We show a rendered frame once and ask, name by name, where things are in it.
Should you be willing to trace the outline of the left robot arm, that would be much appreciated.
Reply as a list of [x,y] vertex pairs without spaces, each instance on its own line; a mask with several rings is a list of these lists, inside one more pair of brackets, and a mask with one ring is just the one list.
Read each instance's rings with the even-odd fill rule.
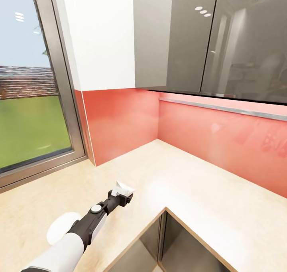
[[93,242],[107,216],[118,206],[130,203],[133,193],[114,186],[108,198],[91,207],[54,245],[27,264],[21,272],[73,272],[87,246]]

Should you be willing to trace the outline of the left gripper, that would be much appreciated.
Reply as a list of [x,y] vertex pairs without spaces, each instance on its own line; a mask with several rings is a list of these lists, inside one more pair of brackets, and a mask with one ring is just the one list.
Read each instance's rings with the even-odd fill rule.
[[119,194],[117,196],[113,196],[112,195],[112,191],[109,191],[107,200],[110,200],[113,203],[113,210],[114,210],[118,206],[125,207],[125,205],[127,203],[130,203],[132,197],[133,197],[133,193],[131,193],[128,196],[123,195],[123,194]]

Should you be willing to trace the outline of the saucer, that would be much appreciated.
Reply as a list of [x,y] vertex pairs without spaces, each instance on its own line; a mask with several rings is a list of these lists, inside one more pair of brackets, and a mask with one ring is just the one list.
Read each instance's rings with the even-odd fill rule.
[[78,213],[70,212],[60,216],[50,227],[47,233],[47,240],[50,244],[55,244],[66,234],[76,220],[81,220]]

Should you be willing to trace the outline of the paper coffee filter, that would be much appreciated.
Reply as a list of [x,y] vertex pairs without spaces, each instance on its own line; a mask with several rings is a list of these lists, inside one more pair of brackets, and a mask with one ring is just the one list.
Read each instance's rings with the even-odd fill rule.
[[130,187],[126,186],[125,184],[123,184],[123,183],[121,183],[119,181],[116,181],[116,185],[121,187],[121,188],[128,189],[130,191],[130,194],[133,193],[133,191],[135,190],[133,188],[130,188]]

